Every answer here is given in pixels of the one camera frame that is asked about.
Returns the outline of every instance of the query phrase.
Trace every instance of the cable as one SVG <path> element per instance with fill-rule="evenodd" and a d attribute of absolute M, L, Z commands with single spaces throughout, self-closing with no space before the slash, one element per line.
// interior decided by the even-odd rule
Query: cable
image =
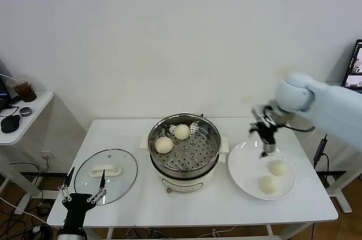
<path fill-rule="evenodd" d="M 326 178 L 325 178 L 324 183 L 323 183 L 324 188 L 326 188 L 328 174 L 329 174 L 329 157 L 325 153 L 322 153 L 322 156 L 326 156 L 326 158 L 327 158 L 327 175 L 326 175 Z"/>
<path fill-rule="evenodd" d="M 7 238 L 8 236 L 13 235 L 14 233 L 18 233 L 19 231 L 24 230 L 24 229 L 26 229 L 26 228 L 28 228 L 28 227 L 32 227 L 32 226 L 33 226 L 33 225 L 28 225 L 28 226 L 23 227 L 23 228 L 21 228 L 20 230 L 17 230 L 17 231 L 15 231 L 15 232 L 13 232 L 13 233 L 9 233 L 9 234 L 6 235 L 6 236 L 0 237 L 0 240 L 2 240 L 2 239 L 4 239 L 4 238 Z"/>
<path fill-rule="evenodd" d="M 35 165 L 35 164 L 33 164 L 33 163 L 31 163 L 31 162 L 12 162 L 10 165 L 32 165 L 32 166 L 34 166 L 37 170 L 38 170 L 38 175 L 36 176 L 36 179 L 35 179 L 35 185 L 36 185 L 36 183 L 38 182 L 38 179 L 39 179 L 39 176 L 40 176 L 40 169 L 39 169 L 39 167 L 37 166 L 37 165 Z M 49 213 L 48 211 L 46 212 L 46 213 L 42 213 L 41 212 L 41 206 L 43 205 L 43 203 L 42 203 L 42 200 L 43 200 L 43 190 L 41 190 L 39 187 L 38 187 L 38 189 L 40 190 L 40 192 L 41 192 L 41 197 L 40 197 L 40 203 L 35 207 L 35 208 L 33 208 L 33 209 L 37 209 L 36 210 L 36 212 L 37 212 L 37 215 L 38 216 L 46 216 L 47 215 L 47 213 Z"/>
<path fill-rule="evenodd" d="M 7 108 L 5 108 L 5 109 L 11 109 L 11 108 L 16 108 L 15 109 L 15 111 L 14 112 L 12 112 L 12 114 L 9 114 L 9 115 L 6 115 L 6 116 L 4 116 L 4 115 L 0 115 L 0 117 L 10 117 L 10 116 L 12 116 L 12 115 L 14 115 L 18 110 L 19 110 L 19 106 L 9 106 L 9 107 L 7 107 Z"/>
<path fill-rule="evenodd" d="M 149 232 L 148 238 L 153 238 L 153 230 L 154 230 L 154 228 L 152 228 L 152 230 Z"/>
<path fill-rule="evenodd" d="M 133 229 L 135 230 L 135 233 L 136 233 L 136 235 L 137 235 L 138 239 L 141 239 L 141 237 L 140 237 L 140 235 L 138 234 L 138 232 L 137 232 L 136 228 L 133 228 Z"/>
<path fill-rule="evenodd" d="M 308 140 L 313 136 L 313 134 L 316 133 L 316 131 L 317 131 L 317 129 L 315 128 L 314 131 L 313 131 L 301 144 L 304 145 L 304 143 L 305 143 L 306 141 L 308 141 Z"/>
<path fill-rule="evenodd" d="M 229 230 L 217 230 L 217 231 L 214 231 L 214 232 L 211 232 L 211 233 L 206 233 L 206 234 L 202 234 L 200 236 L 198 236 L 198 238 L 202 237 L 202 236 L 206 236 L 206 235 L 209 235 L 209 234 L 213 234 L 213 233 L 225 233 L 225 232 L 229 232 L 230 230 L 234 230 L 237 226 L 234 226 L 232 227 L 231 229 Z"/>
<path fill-rule="evenodd" d="M 314 225 L 315 225 L 315 223 L 313 223 L 313 226 L 312 226 L 312 236 L 311 236 L 311 240 L 313 240 L 313 235 L 314 235 Z"/>
<path fill-rule="evenodd" d="M 306 129 L 306 130 L 299 130 L 298 128 L 289 127 L 289 126 L 287 126 L 287 125 L 278 125 L 277 127 L 278 127 L 278 128 L 284 127 L 284 128 L 288 128 L 289 130 L 292 130 L 292 131 L 300 131 L 300 132 L 310 132 L 310 131 L 313 131 L 313 130 L 316 129 L 314 126 L 308 128 L 308 129 Z"/>
<path fill-rule="evenodd" d="M 0 198 L 3 202 L 7 203 L 8 205 L 14 207 L 15 209 L 17 209 L 16 206 L 12 205 L 10 202 L 7 202 L 6 200 L 4 200 L 3 198 Z M 35 216 L 35 215 L 32 215 L 31 213 L 28 213 L 28 212 L 25 212 L 21 209 L 18 208 L 18 210 L 20 210 L 21 212 L 25 213 L 26 215 L 29 215 L 29 216 L 32 216 L 32 217 L 35 217 L 36 219 L 40 220 L 41 222 L 43 222 L 44 224 L 47 224 L 48 226 L 50 226 L 48 223 L 46 223 L 44 220 L 40 219 L 39 217 Z"/>

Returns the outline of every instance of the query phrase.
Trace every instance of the white wall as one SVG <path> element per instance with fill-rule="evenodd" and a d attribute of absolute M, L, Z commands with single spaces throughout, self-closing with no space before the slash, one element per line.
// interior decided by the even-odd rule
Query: white wall
<path fill-rule="evenodd" d="M 95 118 L 249 116 L 290 71 L 342 80 L 362 33 L 356 1 L 0 0 L 0 59 L 86 130 Z"/>

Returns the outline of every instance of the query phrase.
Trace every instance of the table leg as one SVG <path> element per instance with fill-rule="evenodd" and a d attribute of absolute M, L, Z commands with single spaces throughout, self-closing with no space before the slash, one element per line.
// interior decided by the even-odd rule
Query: table leg
<path fill-rule="evenodd" d="M 326 190 L 329 195 L 332 195 L 335 191 L 342 190 L 350 184 L 355 178 L 362 173 L 362 157 L 359 157 L 348 170 L 339 177 L 334 183 L 332 183 Z"/>
<path fill-rule="evenodd" d="M 5 181 L 2 183 L 2 185 L 0 186 L 0 195 L 1 195 L 1 193 L 4 191 L 4 189 L 5 189 L 5 187 L 7 186 L 7 184 L 9 183 L 9 178 L 7 178 L 6 176 L 5 176 Z"/>
<path fill-rule="evenodd" d="M 109 227 L 106 239 L 112 239 L 112 235 L 113 235 L 113 227 Z"/>
<path fill-rule="evenodd" d="M 297 223 L 297 224 L 290 224 L 285 230 L 281 231 L 281 238 L 282 240 L 287 240 L 295 236 L 296 234 L 300 233 L 302 230 L 306 229 L 307 227 L 311 226 L 313 223 Z"/>
<path fill-rule="evenodd" d="M 335 182 L 335 179 L 333 178 L 333 176 L 327 177 L 327 183 L 329 184 L 329 186 L 331 186 L 334 182 Z M 351 208 L 350 204 L 348 203 L 346 197 L 344 196 L 342 190 L 335 190 L 332 194 L 329 194 L 329 196 L 331 198 L 335 198 L 337 200 L 343 213 L 352 212 L 352 208 Z"/>
<path fill-rule="evenodd" d="M 13 166 L 10 165 L 9 159 L 1 155 L 0 156 L 0 173 L 5 175 L 13 183 L 16 183 L 21 189 L 30 193 L 33 196 L 39 195 L 40 190 L 28 181 L 23 175 L 21 175 Z"/>
<path fill-rule="evenodd" d="M 43 177 L 38 177 L 38 178 L 35 178 L 32 183 L 36 187 L 38 187 L 42 180 L 43 180 Z M 58 194 L 59 194 L 58 190 L 57 191 L 43 190 L 39 196 L 32 196 L 31 194 L 26 193 L 21 198 L 21 201 L 19 202 L 18 207 L 16 208 L 14 214 L 21 215 L 25 211 L 25 209 L 31 199 L 54 199 L 55 200 L 55 199 L 57 199 Z"/>
<path fill-rule="evenodd" d="M 84 228 L 88 240 L 101 240 L 101 237 L 92 228 Z"/>

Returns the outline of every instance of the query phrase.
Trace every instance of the metal stand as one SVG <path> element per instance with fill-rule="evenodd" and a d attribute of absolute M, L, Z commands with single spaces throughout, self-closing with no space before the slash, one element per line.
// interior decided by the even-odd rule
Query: metal stand
<path fill-rule="evenodd" d="M 349 205 L 346 197 L 342 193 L 342 189 L 349 185 L 355 178 L 362 173 L 362 157 L 357 158 L 356 161 L 348 168 L 348 170 L 339 179 L 335 180 L 332 176 L 327 177 L 329 187 L 326 189 L 331 198 L 336 198 L 343 213 L 351 213 L 352 208 Z"/>

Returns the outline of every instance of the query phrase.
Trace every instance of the white table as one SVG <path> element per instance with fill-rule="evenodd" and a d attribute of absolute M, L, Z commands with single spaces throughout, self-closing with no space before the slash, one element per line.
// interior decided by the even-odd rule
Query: white table
<path fill-rule="evenodd" d="M 280 130 L 278 147 L 286 151 L 295 163 L 297 185 L 285 199 L 263 201 L 242 191 L 232 180 L 226 164 L 218 163 L 209 186 L 192 193 L 168 194 L 158 179 L 146 150 L 140 149 L 142 137 L 159 119 L 95 120 L 72 164 L 76 171 L 93 154 L 107 148 L 121 148 L 132 153 L 139 173 L 132 189 L 121 199 L 97 206 L 87 213 L 85 227 L 166 227 L 166 226 L 232 226 L 257 224 L 293 224 L 282 232 L 289 239 L 312 222 L 335 220 L 335 210 L 311 163 L 294 133 Z M 246 140 L 253 118 L 212 118 L 229 147 Z M 73 181 L 70 191 L 73 192 Z M 50 212 L 48 223 L 62 226 L 66 209 L 61 197 Z"/>
<path fill-rule="evenodd" d="M 53 93 L 50 91 L 37 91 L 36 95 L 37 98 L 32 102 L 26 103 L 24 101 L 19 101 L 14 104 L 14 106 L 20 107 L 19 110 L 25 106 L 30 107 L 32 109 L 32 114 L 27 117 L 20 116 L 20 125 L 16 131 L 9 134 L 4 134 L 0 131 L 0 146 L 16 144 L 24 136 L 24 134 L 30 128 L 35 119 L 44 110 L 49 101 L 53 98 Z M 6 109 L 2 111 L 1 115 L 9 115 L 13 111 L 13 109 Z M 44 168 L 43 164 L 38 163 L 37 165 Z M 36 185 L 31 183 L 24 176 L 22 176 L 14 166 L 10 165 L 9 159 L 4 156 L 4 154 L 2 154 L 2 151 L 0 151 L 0 173 L 6 177 L 5 181 L 0 187 L 0 193 L 5 189 L 9 181 L 13 181 L 24 191 L 27 192 L 27 194 L 24 195 L 18 205 L 19 209 L 25 209 L 31 196 L 33 196 L 34 198 L 39 198 L 41 196 L 41 191 L 39 190 L 39 188 L 37 188 L 42 180 L 41 177 L 35 183 Z M 43 191 L 43 198 L 55 198 L 55 196 L 54 193 L 51 191 Z M 20 214 L 21 212 L 19 210 L 16 210 L 15 213 Z"/>

